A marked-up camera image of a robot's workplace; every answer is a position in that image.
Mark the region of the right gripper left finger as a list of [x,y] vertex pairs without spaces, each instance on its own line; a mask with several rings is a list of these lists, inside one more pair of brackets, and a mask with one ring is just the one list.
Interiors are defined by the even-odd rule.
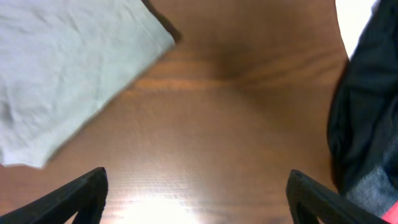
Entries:
[[108,178],[97,167],[42,198],[1,216],[1,224],[99,224],[108,194]]

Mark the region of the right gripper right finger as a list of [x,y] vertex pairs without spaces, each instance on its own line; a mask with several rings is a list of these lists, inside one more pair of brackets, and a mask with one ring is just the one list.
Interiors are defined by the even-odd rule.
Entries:
[[387,224],[299,170],[290,171],[286,196],[294,224]]

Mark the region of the khaki green shorts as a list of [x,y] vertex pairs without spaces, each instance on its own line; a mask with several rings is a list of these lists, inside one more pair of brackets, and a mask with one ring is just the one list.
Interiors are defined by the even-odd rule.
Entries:
[[1,0],[1,164],[46,165],[174,43],[142,1]]

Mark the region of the black garment with red tag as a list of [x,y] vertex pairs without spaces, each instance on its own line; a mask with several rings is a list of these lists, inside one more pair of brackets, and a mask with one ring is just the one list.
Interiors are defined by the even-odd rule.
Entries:
[[382,0],[331,104],[328,145],[339,193],[397,223],[397,1]]

